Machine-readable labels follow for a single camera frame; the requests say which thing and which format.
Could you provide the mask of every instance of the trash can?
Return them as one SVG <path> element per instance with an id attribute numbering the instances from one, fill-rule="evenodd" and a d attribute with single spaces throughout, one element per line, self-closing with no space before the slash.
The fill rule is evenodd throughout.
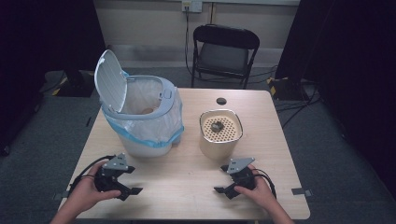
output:
<path id="1" fill-rule="evenodd" d="M 96 65 L 94 81 L 105 118 L 130 155 L 159 157 L 180 141 L 182 102 L 172 82 L 128 75 L 109 49 Z"/>

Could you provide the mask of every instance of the gray carpet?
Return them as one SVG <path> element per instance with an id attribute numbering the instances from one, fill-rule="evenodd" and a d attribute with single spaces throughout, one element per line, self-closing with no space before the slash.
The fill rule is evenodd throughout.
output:
<path id="1" fill-rule="evenodd" d="M 165 77 L 180 88 L 189 87 L 191 82 L 186 68 L 125 70 L 131 75 Z M 255 68 L 252 74 L 269 71 L 270 68 Z M 48 73 L 43 90 L 55 84 L 61 74 Z M 264 80 L 270 75 L 253 77 L 250 82 L 256 83 L 247 88 L 268 90 Z M 232 83 L 197 80 L 195 87 L 241 88 L 236 80 L 226 81 Z M 306 91 L 312 94 L 313 86 L 306 86 Z M 295 103 L 275 101 L 277 109 L 293 107 Z M 90 98 L 54 97 L 46 92 L 39 111 L 12 143 L 11 154 L 0 158 L 0 223 L 50 222 L 60 204 L 52 200 L 52 195 L 69 184 L 99 107 L 96 91 Z M 279 112 L 281 123 L 296 110 Z M 292 118 L 284 133 L 301 183 L 314 193 L 307 198 L 311 217 L 297 223 L 396 223 L 396 203 L 367 161 L 342 138 L 321 101 Z"/>

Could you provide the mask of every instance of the black cable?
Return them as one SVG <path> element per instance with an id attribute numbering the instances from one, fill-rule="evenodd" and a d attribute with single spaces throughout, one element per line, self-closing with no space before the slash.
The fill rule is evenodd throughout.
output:
<path id="1" fill-rule="evenodd" d="M 261 169 L 253 169 L 253 170 L 260 171 L 260 172 L 262 172 L 263 174 L 267 175 L 268 178 L 270 177 L 267 173 L 264 172 L 264 170 L 261 170 Z"/>
<path id="2" fill-rule="evenodd" d="M 212 3 L 212 8 L 210 8 L 210 24 L 213 23 L 213 7 L 215 6 L 215 3 Z"/>
<path id="3" fill-rule="evenodd" d="M 284 103 L 284 104 L 275 105 L 275 106 L 295 106 L 295 105 L 298 105 L 298 106 L 294 107 L 294 108 L 300 108 L 300 106 L 304 105 L 304 101 L 299 101 L 297 103 Z M 277 109 L 276 112 L 281 111 L 283 109 L 285 109 L 285 108 Z"/>
<path id="4" fill-rule="evenodd" d="M 276 198 L 275 185 L 268 175 L 253 175 L 253 176 L 254 177 L 259 176 L 259 177 L 263 177 L 264 179 L 266 179 L 268 184 L 270 185 L 271 192 L 273 193 L 274 197 Z"/>
<path id="5" fill-rule="evenodd" d="M 81 174 L 79 174 L 79 177 L 82 177 L 84 174 L 85 174 L 85 172 L 87 172 L 91 167 L 93 167 L 97 162 L 99 162 L 99 161 L 102 161 L 102 160 L 105 160 L 105 159 L 108 159 L 108 160 L 111 160 L 111 159 L 113 159 L 115 156 L 104 156 L 104 157 L 101 157 L 101 158 L 99 158 L 99 159 L 97 159 L 96 161 L 93 161 L 91 164 L 89 164 L 82 172 L 81 172 Z"/>
<path id="6" fill-rule="evenodd" d="M 319 102 L 320 100 L 321 100 L 321 97 L 319 97 L 317 100 L 315 100 L 315 101 L 309 103 L 308 105 L 314 105 L 315 103 Z M 300 108 L 300 107 L 302 107 L 302 106 L 305 106 L 306 103 L 305 103 L 305 102 L 299 102 L 299 103 L 295 103 L 295 104 L 293 104 L 293 105 L 297 105 L 297 106 L 277 109 L 276 112 L 277 112 L 277 113 L 280 113 L 280 112 L 287 111 L 287 110 L 298 109 L 298 108 Z"/>
<path id="7" fill-rule="evenodd" d="M 259 77 L 259 76 L 264 76 L 264 75 L 268 75 L 268 74 L 272 74 L 274 71 L 270 71 L 270 72 L 265 72 L 265 73 L 259 73 L 256 75 L 252 75 L 249 77 Z M 238 84 L 239 82 L 236 81 L 230 81 L 230 82 L 225 82 L 225 81 L 216 81 L 216 80 L 228 80 L 231 79 L 232 77 L 212 77 L 212 78 L 201 78 L 201 77 L 196 77 L 196 79 L 199 79 L 201 81 L 207 81 L 207 82 L 217 82 L 217 83 L 235 83 Z M 264 81 L 266 81 L 268 78 L 265 78 L 263 80 L 260 81 L 249 81 L 247 84 L 254 84 L 254 83 L 262 83 Z"/>
<path id="8" fill-rule="evenodd" d="M 271 72 L 276 72 L 276 69 L 277 69 L 277 65 L 274 65 L 274 66 L 271 68 Z"/>
<path id="9" fill-rule="evenodd" d="M 186 14 L 186 39 L 185 39 L 185 45 L 184 45 L 184 58 L 185 58 L 185 63 L 187 70 L 189 71 L 190 75 L 192 76 L 192 72 L 190 71 L 187 56 L 189 54 L 189 11 L 190 9 L 188 7 L 184 7 L 185 14 Z"/>
<path id="10" fill-rule="evenodd" d="M 316 93 L 316 91 L 317 91 L 317 88 L 318 88 L 318 86 L 315 86 L 314 93 L 312 93 L 312 96 L 311 96 L 311 98 L 309 98 L 308 102 L 307 102 L 305 105 L 302 105 L 302 106 L 300 107 L 300 109 L 298 109 L 293 115 L 291 115 L 291 117 L 290 117 L 288 120 L 286 120 L 286 122 L 282 125 L 282 129 L 284 129 L 284 128 L 286 127 L 286 125 L 287 125 L 298 113 L 300 113 L 300 111 L 302 111 L 304 108 L 306 108 L 307 106 L 309 106 L 309 104 L 312 102 L 312 99 L 314 98 L 314 95 L 315 95 L 315 93 Z"/>

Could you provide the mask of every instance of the tan container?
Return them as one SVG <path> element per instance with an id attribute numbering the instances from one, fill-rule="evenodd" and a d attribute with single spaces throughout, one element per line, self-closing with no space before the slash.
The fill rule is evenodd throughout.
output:
<path id="1" fill-rule="evenodd" d="M 201 115 L 200 124 L 200 149 L 204 155 L 212 160 L 230 157 L 243 134 L 238 116 L 232 110 L 210 110 Z"/>

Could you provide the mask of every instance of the human hand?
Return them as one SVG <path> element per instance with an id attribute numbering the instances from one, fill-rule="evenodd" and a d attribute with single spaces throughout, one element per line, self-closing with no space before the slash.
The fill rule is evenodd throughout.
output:
<path id="1" fill-rule="evenodd" d="M 259 174 L 253 165 L 250 164 L 248 168 L 254 175 Z M 242 186 L 235 186 L 234 190 L 249 197 L 258 206 L 267 211 L 275 224 L 294 223 L 272 194 L 267 182 L 259 176 L 254 177 L 254 181 L 256 184 L 255 189 L 250 190 Z"/>
<path id="2" fill-rule="evenodd" d="M 249 165 L 248 168 L 251 170 L 251 172 L 254 175 L 258 175 L 259 172 L 255 170 L 256 168 L 253 165 Z M 255 186 L 256 188 L 253 190 L 241 187 L 241 186 L 235 186 L 235 191 L 238 193 L 241 193 L 247 197 L 249 197 L 251 200 L 253 200 L 258 206 L 261 208 L 264 208 L 267 210 L 267 208 L 271 207 L 271 205 L 276 202 L 276 198 L 272 194 L 272 191 L 268 187 L 267 182 L 259 176 L 256 176 L 254 178 Z"/>
<path id="3" fill-rule="evenodd" d="M 119 190 L 99 192 L 96 189 L 94 176 L 105 163 L 105 161 L 96 163 L 88 174 L 81 178 L 51 223 L 69 223 L 80 213 L 89 210 L 100 201 L 117 198 L 121 195 Z"/>

